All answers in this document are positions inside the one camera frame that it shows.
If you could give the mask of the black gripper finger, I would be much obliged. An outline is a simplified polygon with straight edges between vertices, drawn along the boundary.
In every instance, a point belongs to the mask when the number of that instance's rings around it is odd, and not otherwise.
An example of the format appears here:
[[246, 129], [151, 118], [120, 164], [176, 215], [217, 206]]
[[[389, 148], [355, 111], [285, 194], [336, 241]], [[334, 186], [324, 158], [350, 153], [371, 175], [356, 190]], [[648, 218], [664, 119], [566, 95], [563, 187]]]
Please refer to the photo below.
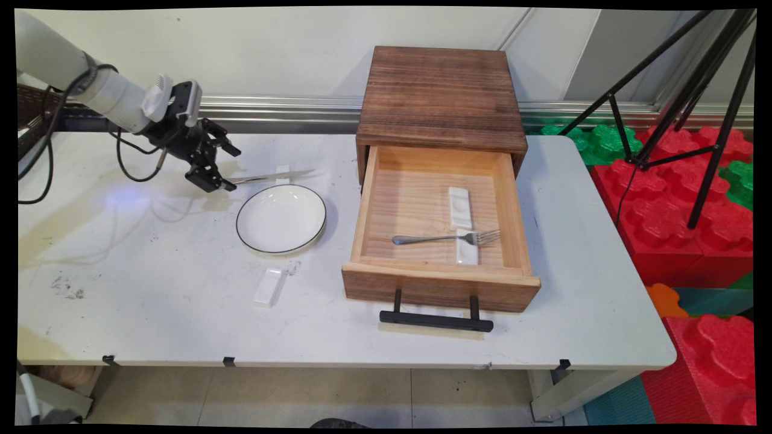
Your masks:
[[242, 154], [242, 151], [232, 145], [232, 141], [228, 138], [228, 131], [224, 127], [209, 119], [202, 119], [202, 129], [212, 136], [212, 139], [207, 140], [210, 146], [221, 148], [232, 157], [239, 157]]
[[237, 186], [223, 178], [216, 165], [217, 151], [196, 151], [188, 157], [190, 165], [185, 173], [185, 179], [204, 192], [228, 190], [232, 192]]

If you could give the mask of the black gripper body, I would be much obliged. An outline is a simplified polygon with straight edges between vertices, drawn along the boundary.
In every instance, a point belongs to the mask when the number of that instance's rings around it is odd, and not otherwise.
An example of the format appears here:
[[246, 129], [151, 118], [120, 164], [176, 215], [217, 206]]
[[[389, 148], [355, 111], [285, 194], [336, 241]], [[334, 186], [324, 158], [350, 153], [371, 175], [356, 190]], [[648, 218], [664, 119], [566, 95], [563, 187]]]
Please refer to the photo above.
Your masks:
[[209, 161], [202, 154], [204, 127], [209, 125], [208, 118], [197, 121], [195, 126], [187, 127], [182, 118], [168, 118], [147, 126], [149, 143], [166, 150], [177, 159], [188, 162], [191, 166], [209, 166]]

